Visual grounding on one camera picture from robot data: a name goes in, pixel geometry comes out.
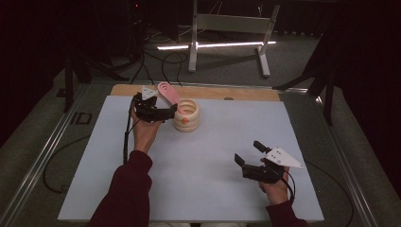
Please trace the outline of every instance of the maroon sleeve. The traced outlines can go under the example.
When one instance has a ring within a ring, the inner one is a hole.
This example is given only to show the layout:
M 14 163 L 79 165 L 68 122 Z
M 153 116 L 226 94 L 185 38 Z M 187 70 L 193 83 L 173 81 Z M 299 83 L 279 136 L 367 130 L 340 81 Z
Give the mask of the maroon sleeve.
M 297 219 L 292 210 L 292 201 L 266 207 L 269 212 L 272 227 L 306 227 L 303 219 Z
M 114 173 L 109 192 L 95 210 L 89 226 L 148 227 L 152 161 L 134 150 Z

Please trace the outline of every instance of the human hand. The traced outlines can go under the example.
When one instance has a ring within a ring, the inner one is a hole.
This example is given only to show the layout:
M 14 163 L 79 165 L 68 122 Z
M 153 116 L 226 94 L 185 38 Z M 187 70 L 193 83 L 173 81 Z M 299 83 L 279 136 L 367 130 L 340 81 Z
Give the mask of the human hand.
M 148 153 L 154 139 L 156 138 L 157 130 L 159 130 L 162 121 L 155 121 L 152 123 L 140 120 L 136 116 L 134 108 L 131 111 L 133 120 L 133 149 Z
M 284 168 L 285 172 L 283 179 L 288 182 L 288 170 L 289 167 Z M 288 188 L 286 184 L 279 180 L 276 183 L 259 183 L 259 188 L 268 196 L 270 205 L 277 205 L 288 201 Z

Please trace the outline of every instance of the white tabletop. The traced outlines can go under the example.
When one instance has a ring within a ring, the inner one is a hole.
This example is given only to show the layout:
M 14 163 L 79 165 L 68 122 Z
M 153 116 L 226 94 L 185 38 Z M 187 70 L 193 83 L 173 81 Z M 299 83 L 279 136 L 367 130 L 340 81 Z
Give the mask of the white tabletop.
M 166 222 L 253 222 L 269 220 L 266 195 L 257 182 L 242 178 L 235 153 L 260 166 L 263 157 L 253 141 L 281 147 L 305 166 L 287 110 L 280 101 L 196 99 L 200 125 L 179 132 L 168 120 L 161 126 L 149 156 L 150 220 Z M 123 162 L 124 131 L 131 96 L 108 96 L 75 178 L 61 208 L 60 220 L 89 220 Z M 129 150 L 132 150 L 132 136 Z M 307 169 L 292 168 L 293 204 L 298 218 L 323 220 Z

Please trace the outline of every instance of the fluorescent light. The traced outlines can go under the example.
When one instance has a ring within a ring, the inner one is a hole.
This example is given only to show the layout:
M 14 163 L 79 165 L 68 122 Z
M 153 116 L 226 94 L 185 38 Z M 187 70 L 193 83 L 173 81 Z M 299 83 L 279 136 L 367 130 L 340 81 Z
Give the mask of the fluorescent light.
M 270 41 L 268 42 L 268 44 L 276 44 L 276 41 Z M 233 43 L 233 44 L 198 44 L 198 48 L 239 46 L 239 45 L 263 45 L 263 42 Z M 159 50 L 187 49 L 189 48 L 189 45 L 157 46 L 157 48 Z

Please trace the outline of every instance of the person's arm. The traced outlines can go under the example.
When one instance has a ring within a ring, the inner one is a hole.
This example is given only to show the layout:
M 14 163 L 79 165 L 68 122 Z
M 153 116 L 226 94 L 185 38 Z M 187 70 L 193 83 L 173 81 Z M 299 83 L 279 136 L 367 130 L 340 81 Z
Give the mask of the person's arm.
M 288 181 L 288 174 L 285 172 L 283 179 Z M 266 207 L 269 213 L 272 227 L 306 227 L 307 222 L 298 219 L 292 210 L 293 201 L 288 200 L 287 186 L 282 182 L 259 183 L 260 189 L 266 193 L 270 205 Z
M 148 123 L 132 110 L 134 151 L 114 173 L 109 192 L 91 217 L 89 226 L 148 227 L 152 161 L 148 151 L 162 122 Z

